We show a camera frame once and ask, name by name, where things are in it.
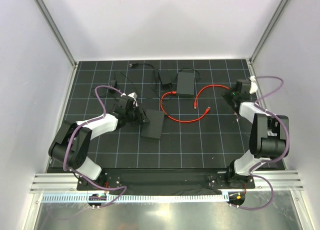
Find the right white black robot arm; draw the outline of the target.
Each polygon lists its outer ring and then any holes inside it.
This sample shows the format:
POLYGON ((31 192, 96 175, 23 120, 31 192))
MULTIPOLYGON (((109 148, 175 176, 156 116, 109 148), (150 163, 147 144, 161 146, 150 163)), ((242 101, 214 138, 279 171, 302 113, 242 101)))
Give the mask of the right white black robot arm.
POLYGON ((237 80, 223 98, 236 116, 251 123, 248 151, 227 167, 224 180, 231 188, 241 187, 252 173, 266 163, 281 160, 289 153, 289 118, 276 115, 251 101, 258 86, 254 78, 237 80))

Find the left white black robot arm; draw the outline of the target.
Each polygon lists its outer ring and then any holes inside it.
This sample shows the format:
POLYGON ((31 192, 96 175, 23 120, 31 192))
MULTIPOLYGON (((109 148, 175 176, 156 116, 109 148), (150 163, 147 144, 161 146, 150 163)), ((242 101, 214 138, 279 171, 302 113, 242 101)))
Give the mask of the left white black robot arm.
POLYGON ((90 143, 93 139, 114 132, 126 124, 140 126, 149 123, 146 110, 137 103, 133 94, 122 94, 112 109, 107 112, 102 105, 103 113, 84 121, 61 124, 52 144, 49 156, 62 163, 64 171, 76 173, 95 190, 106 190, 106 178, 103 169, 88 157, 90 143))

